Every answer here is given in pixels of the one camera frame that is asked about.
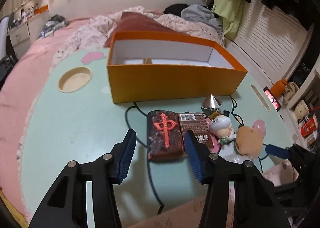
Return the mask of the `white drawer cabinet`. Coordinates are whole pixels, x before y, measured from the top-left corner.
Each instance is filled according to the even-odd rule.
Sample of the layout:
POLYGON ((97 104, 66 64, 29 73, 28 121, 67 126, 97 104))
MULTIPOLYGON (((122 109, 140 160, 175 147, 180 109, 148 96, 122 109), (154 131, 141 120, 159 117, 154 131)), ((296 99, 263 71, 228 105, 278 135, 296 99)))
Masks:
POLYGON ((11 30, 9 37, 17 59, 21 59, 31 46, 28 23, 11 30))

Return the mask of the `crumpled clear plastic wrap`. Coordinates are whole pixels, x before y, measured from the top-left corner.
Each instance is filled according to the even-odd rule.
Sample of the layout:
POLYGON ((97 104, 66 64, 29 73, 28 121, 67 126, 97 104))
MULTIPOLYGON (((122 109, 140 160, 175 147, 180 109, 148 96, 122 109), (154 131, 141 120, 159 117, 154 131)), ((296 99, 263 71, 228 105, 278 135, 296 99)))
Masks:
POLYGON ((240 155, 235 148, 234 142, 231 142, 227 145, 223 145, 219 155, 222 156, 226 161, 233 162, 236 164, 242 164, 246 160, 249 160, 251 162, 254 161, 254 159, 250 156, 240 155))

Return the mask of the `black clothes pile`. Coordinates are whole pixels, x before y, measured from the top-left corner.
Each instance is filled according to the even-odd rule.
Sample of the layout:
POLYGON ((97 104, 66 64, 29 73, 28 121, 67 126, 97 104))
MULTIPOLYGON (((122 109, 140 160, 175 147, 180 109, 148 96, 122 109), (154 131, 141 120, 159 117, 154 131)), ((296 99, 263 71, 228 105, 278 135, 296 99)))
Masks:
POLYGON ((188 7, 189 7, 188 4, 173 4, 173 5, 170 5, 169 7, 167 7, 163 11, 163 13, 164 14, 173 14, 178 17, 181 17, 182 10, 185 8, 188 8, 188 7))

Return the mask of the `pink heart jelly toy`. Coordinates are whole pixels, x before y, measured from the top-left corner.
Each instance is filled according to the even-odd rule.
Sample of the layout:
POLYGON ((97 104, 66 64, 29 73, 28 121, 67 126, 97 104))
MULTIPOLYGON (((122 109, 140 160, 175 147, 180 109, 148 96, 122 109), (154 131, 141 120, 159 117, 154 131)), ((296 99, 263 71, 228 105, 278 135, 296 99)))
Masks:
POLYGON ((252 130, 256 137, 263 140, 263 138, 266 136, 265 122, 261 119, 256 120, 252 125, 252 130))

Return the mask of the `orange cardboard box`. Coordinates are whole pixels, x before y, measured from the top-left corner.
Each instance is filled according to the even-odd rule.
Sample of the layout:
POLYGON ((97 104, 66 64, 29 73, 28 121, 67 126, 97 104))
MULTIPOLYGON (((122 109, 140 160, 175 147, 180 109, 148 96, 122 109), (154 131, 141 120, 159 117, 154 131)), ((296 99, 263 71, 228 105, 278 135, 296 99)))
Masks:
POLYGON ((114 103, 233 94, 247 70, 219 43, 189 35, 172 40, 118 40, 107 72, 114 103), (151 58, 152 64, 143 64, 151 58))

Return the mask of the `silver cone keychain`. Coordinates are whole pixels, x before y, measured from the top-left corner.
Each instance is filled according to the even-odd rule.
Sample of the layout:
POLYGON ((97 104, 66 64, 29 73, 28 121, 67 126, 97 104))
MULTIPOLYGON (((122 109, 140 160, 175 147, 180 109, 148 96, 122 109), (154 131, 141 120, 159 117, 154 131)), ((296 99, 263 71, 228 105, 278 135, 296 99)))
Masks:
POLYGON ((211 114, 217 112, 221 114, 221 107, 223 102, 216 98, 213 94, 206 97, 201 105, 201 109, 204 114, 210 116, 211 114))

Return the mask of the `brown cigarette pack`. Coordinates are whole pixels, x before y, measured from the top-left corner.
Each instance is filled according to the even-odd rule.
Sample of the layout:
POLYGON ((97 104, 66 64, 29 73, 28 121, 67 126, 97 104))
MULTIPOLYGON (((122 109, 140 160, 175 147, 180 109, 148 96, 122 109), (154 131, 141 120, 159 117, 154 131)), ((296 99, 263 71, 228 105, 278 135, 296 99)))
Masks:
POLYGON ((207 146, 209 151, 213 151, 214 145, 209 132, 209 128, 206 122, 206 118, 200 112, 195 113, 181 113, 178 114, 178 119, 180 122, 181 133, 184 134, 188 130, 192 130, 197 141, 203 143, 207 146))

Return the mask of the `tan plush toy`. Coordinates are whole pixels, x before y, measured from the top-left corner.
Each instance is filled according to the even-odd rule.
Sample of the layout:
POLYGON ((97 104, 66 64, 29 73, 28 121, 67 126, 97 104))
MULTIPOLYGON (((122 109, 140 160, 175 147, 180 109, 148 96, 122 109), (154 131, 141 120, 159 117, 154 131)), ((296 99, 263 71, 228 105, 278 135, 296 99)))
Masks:
POLYGON ((242 126, 236 131, 235 148, 240 155, 257 158, 263 147, 263 136, 257 129, 242 126))

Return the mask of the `dark red mahjong tile block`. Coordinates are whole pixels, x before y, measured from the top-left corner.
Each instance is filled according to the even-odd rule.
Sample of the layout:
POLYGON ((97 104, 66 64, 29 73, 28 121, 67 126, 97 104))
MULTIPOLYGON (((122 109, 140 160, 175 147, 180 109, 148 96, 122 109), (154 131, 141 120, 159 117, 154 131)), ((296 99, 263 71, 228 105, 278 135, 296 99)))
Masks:
POLYGON ((147 114, 148 160, 163 162, 184 156, 184 144, 178 114, 154 110, 147 114))

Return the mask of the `grey clothes pile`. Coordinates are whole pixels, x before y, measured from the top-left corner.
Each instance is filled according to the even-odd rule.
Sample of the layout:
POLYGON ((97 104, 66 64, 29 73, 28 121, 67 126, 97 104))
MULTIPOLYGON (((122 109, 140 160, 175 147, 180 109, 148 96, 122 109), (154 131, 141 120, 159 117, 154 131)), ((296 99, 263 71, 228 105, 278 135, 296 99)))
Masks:
POLYGON ((204 6, 194 4, 181 11, 181 17, 186 21, 201 22, 214 28, 219 36, 222 36, 222 23, 219 16, 204 6))

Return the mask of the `smartphone with lit screen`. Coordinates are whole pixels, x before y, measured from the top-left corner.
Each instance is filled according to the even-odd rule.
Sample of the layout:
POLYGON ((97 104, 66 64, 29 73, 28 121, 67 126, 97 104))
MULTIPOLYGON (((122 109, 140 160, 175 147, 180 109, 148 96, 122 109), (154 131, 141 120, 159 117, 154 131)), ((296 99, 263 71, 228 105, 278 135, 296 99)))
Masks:
POLYGON ((264 91, 265 95, 268 97, 268 99, 270 100, 270 102, 272 103, 275 110, 279 111, 281 109, 281 105, 278 102, 278 100, 274 97, 274 95, 272 94, 270 89, 268 87, 265 87, 265 88, 263 88, 263 91, 264 91))

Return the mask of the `chibi doll figurine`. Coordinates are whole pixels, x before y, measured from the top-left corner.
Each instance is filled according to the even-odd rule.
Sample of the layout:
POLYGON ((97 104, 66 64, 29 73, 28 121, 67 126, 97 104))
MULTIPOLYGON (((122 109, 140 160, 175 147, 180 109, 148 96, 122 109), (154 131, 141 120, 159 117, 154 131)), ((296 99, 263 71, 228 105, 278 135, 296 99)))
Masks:
POLYGON ((220 145, 227 145, 236 139, 231 119, 225 115, 215 117, 209 124, 209 131, 217 137, 220 145))

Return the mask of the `pink floral quilt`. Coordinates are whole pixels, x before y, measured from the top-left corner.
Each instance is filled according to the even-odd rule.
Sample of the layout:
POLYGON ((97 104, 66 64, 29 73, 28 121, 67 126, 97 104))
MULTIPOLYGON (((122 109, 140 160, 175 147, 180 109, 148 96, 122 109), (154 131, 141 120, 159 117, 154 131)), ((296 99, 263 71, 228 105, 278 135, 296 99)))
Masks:
POLYGON ((214 40, 211 27, 141 6, 109 15, 80 18, 52 37, 35 41, 1 88, 1 187, 10 203, 28 215, 21 192, 21 154, 37 99, 52 71, 82 49, 108 47, 122 31, 177 32, 214 40))

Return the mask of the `light green lap table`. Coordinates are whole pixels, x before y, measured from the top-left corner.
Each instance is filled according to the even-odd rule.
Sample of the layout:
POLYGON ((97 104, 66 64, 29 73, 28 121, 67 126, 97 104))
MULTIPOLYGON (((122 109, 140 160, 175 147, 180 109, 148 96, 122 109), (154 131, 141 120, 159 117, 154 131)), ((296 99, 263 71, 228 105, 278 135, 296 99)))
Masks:
POLYGON ((147 163, 146 114, 152 110, 200 112, 202 98, 114 104, 106 59, 88 67, 90 82, 73 93, 58 90, 60 77, 82 65, 81 50, 57 65, 41 92, 25 137, 21 186, 24 203, 34 213, 48 189, 67 165, 75 160, 91 162, 121 142, 128 129, 139 138, 127 178, 114 188, 123 226, 155 216, 161 204, 165 210, 203 196, 206 186, 194 178, 187 159, 168 163, 147 163))

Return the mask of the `maroon blanket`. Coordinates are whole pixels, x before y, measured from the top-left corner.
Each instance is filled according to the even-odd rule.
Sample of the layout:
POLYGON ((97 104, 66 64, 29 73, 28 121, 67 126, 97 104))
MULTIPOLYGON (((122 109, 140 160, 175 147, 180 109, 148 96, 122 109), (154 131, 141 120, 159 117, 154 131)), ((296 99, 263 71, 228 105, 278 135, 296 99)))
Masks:
POLYGON ((112 46, 114 34, 118 40, 172 40, 168 35, 184 35, 185 33, 174 31, 155 21, 154 19, 134 12, 123 12, 120 22, 106 40, 104 47, 112 46))

